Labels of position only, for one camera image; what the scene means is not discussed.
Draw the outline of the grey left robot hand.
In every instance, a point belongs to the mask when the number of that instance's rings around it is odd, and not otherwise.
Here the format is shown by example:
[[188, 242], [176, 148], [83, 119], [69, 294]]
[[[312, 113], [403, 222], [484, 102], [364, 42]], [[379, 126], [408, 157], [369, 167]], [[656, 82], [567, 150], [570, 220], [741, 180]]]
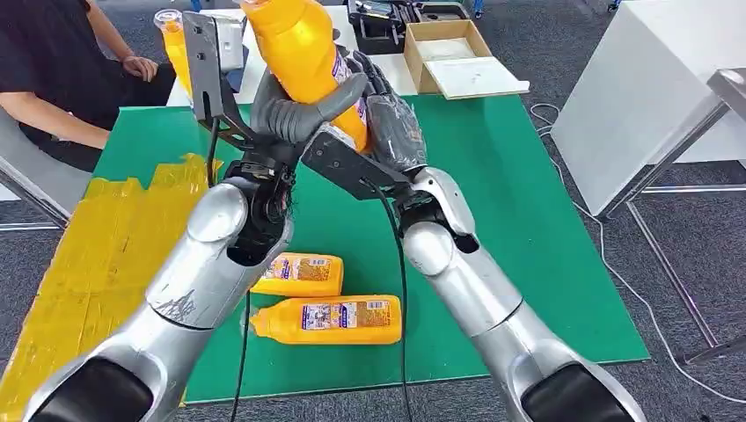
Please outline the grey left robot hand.
[[251, 107], [250, 128], [275, 138], [288, 164], [295, 166], [306, 144], [324, 123], [330, 123], [361, 99], [368, 77], [354, 73], [319, 101], [292, 100], [269, 69], [257, 88]]

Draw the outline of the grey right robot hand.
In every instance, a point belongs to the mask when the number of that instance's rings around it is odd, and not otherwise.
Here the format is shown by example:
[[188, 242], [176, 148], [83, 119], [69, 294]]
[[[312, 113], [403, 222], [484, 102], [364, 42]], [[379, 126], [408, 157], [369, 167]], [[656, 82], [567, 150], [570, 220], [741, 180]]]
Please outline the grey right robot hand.
[[372, 156], [402, 173], [426, 166], [426, 144], [413, 108], [395, 92], [384, 72], [367, 55], [342, 46], [337, 50], [352, 72], [368, 78], [362, 99]]

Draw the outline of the person's left hand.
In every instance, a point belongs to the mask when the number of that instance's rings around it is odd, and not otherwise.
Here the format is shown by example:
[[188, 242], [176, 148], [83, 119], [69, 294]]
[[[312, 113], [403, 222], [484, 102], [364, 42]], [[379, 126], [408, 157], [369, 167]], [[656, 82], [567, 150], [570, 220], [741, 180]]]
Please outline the person's left hand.
[[121, 60], [122, 67], [132, 76], [151, 82], [157, 75], [158, 65], [151, 59], [130, 55]]

